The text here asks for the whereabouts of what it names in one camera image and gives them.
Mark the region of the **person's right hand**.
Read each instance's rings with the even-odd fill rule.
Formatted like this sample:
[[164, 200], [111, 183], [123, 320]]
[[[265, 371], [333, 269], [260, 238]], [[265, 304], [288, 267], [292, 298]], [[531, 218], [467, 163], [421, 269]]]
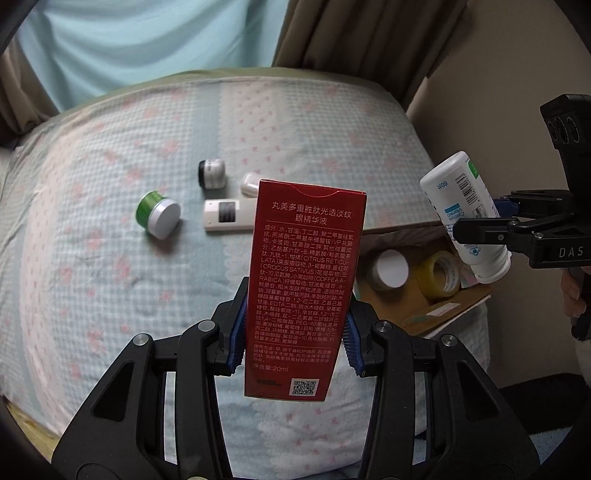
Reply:
[[581, 299], [582, 282], [564, 269], [561, 290], [565, 315], [569, 318], [579, 318], [587, 309], [586, 303]]

